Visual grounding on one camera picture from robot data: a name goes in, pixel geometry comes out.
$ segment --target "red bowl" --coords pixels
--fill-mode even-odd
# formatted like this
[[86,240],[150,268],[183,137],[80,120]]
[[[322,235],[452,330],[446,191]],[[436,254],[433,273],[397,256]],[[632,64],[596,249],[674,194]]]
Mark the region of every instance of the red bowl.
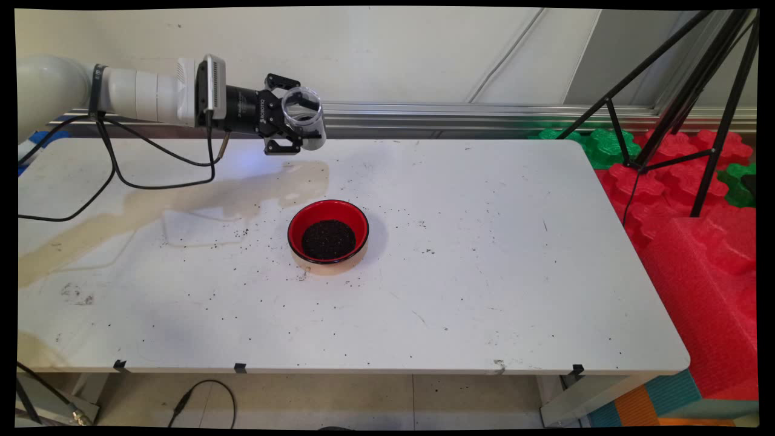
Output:
[[[353,229],[355,233],[355,248],[350,252],[335,259],[310,258],[301,248],[301,237],[314,223],[325,220],[341,221]],[[288,244],[300,258],[316,264],[335,264],[354,256],[366,243],[369,237],[369,221],[366,215],[355,205],[342,200],[321,200],[314,202],[299,210],[288,224]]]

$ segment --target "floor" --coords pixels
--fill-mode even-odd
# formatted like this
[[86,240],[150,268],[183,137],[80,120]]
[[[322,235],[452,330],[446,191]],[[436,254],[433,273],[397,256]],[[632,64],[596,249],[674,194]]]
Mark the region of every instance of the floor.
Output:
[[[217,379],[234,392],[235,428],[543,427],[536,378],[507,375],[114,374],[100,396],[96,424],[165,427],[181,396],[203,379]],[[204,383],[174,426],[225,428],[231,420],[229,394],[220,385]]]

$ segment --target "white robotic arm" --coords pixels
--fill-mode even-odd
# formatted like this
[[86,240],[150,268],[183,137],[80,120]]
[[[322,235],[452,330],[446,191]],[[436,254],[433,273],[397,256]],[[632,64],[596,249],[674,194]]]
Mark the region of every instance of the white robotic arm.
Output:
[[[19,143],[73,108],[86,108],[94,64],[35,56],[16,63]],[[194,127],[196,61],[180,59],[177,77],[126,68],[103,71],[99,109],[132,119]]]
[[[95,64],[63,57],[35,56],[16,62],[18,144],[36,129],[74,108],[86,108]],[[98,110],[131,119],[179,126],[212,127],[264,138],[266,154],[317,150],[326,141],[322,103],[292,79],[269,74],[261,91],[226,85],[226,63],[208,54],[197,63],[179,59],[175,77],[106,67]],[[287,90],[282,100],[272,94]],[[274,139],[291,141],[281,146]]]

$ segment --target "table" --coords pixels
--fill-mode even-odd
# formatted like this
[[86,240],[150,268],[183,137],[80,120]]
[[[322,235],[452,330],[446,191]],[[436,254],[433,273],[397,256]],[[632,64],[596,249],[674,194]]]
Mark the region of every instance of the table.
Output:
[[[207,178],[140,140],[113,143],[131,182]],[[207,160],[203,140],[159,143]],[[585,377],[542,408],[547,425],[688,367],[577,143],[262,150],[231,141],[206,185],[114,180],[72,221],[19,220],[18,359],[69,372],[557,375],[582,365]],[[69,215],[109,169],[99,139],[58,140],[19,178],[19,212]],[[289,220],[320,199],[351,201],[369,220],[367,247],[342,264],[305,264],[288,246]]]

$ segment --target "black soil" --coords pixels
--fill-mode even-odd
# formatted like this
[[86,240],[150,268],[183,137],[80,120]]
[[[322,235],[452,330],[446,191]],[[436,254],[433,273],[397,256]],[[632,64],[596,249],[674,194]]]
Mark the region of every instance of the black soil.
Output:
[[310,258],[323,261],[341,258],[355,249],[355,233],[342,221],[320,221],[304,232],[301,249]]

